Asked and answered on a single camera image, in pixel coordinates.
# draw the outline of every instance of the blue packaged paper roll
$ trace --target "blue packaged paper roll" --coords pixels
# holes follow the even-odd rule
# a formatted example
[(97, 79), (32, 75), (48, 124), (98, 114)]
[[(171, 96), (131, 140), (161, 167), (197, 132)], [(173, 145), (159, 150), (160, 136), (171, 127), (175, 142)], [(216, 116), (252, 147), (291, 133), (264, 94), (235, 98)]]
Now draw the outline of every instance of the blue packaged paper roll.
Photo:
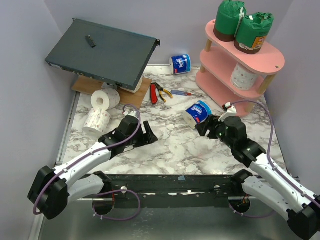
[(169, 64), (172, 75), (185, 74), (191, 70), (191, 61), (188, 54), (170, 57)]
[(210, 114), (212, 114), (210, 107), (205, 102), (198, 101), (185, 110), (182, 116), (185, 122), (195, 129), (196, 125), (205, 121)]

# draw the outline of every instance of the white marble surface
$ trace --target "white marble surface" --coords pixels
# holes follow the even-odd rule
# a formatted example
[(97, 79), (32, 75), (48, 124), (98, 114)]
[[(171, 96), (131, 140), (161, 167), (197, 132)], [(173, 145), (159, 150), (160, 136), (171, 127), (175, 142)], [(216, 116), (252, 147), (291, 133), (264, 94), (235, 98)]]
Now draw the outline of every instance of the white marble surface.
[[(172, 76), (167, 66), (147, 66), (143, 76), (157, 81), (167, 90), (192, 91), (203, 97), (174, 95), (173, 99), (170, 99), (166, 96), (166, 103), (159, 98), (158, 103), (152, 105), (148, 92), (140, 109), (141, 120), (149, 121), (159, 140), (151, 145), (118, 155), (91, 172), (233, 175), (239, 170), (245, 169), (245, 166), (233, 158), (226, 145), (219, 140), (200, 137), (197, 131), (192, 130), (181, 116), (183, 111), (198, 100), (206, 102), (214, 115), (223, 113), (222, 109), (197, 86), (195, 75), (198, 70), (199, 68), (193, 67), (188, 74)], [(90, 99), (91, 96), (86, 94), (80, 96), (63, 163), (67, 163), (83, 153), (98, 139), (82, 132), (82, 126), (92, 108)], [(264, 97), (261, 98), (261, 102), (265, 103)], [(124, 117), (122, 105), (108, 112), (111, 114), (111, 119), (107, 132), (110, 132), (118, 127)], [(271, 127), (266, 113), (256, 106), (250, 115), (242, 118), (242, 121), (246, 124), (248, 136), (267, 149)], [(282, 168), (285, 168), (276, 136), (273, 137), (271, 156)]]

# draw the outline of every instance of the blue label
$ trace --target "blue label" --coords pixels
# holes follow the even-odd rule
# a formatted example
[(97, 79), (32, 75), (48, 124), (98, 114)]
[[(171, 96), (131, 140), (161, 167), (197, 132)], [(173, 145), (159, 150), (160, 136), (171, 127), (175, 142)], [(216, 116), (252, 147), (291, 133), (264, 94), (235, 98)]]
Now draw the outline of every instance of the blue label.
[(191, 63), (188, 54), (171, 57), (173, 64), (173, 74), (182, 74), (190, 72)]
[(197, 124), (202, 123), (212, 113), (210, 107), (203, 101), (193, 104), (186, 112), (193, 117)]

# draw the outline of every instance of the screwdriver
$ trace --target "screwdriver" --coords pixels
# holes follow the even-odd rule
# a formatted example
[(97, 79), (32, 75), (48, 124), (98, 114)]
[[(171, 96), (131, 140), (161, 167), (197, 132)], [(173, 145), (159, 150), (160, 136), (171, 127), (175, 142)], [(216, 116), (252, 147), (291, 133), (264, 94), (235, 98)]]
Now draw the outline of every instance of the screwdriver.
[(171, 90), (171, 94), (174, 94), (174, 95), (182, 95), (182, 96), (195, 96), (195, 97), (202, 97), (200, 95), (194, 95), (190, 92), (187, 92), (187, 91), (179, 91), (179, 90)]

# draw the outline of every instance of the gray floor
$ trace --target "gray floor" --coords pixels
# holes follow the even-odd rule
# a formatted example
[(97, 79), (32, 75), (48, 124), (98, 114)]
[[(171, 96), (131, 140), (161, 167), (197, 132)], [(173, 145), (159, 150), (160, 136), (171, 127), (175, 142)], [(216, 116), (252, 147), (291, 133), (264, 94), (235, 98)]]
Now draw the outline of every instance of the gray floor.
[[(252, 200), (248, 213), (261, 215), (270, 208)], [(113, 217), (127, 217), (135, 209), (115, 209)], [(43, 222), (40, 240), (297, 240), (277, 214), (248, 219), (229, 208), (145, 208), (124, 222), (93, 217), (91, 201), (77, 201), (53, 220)]]

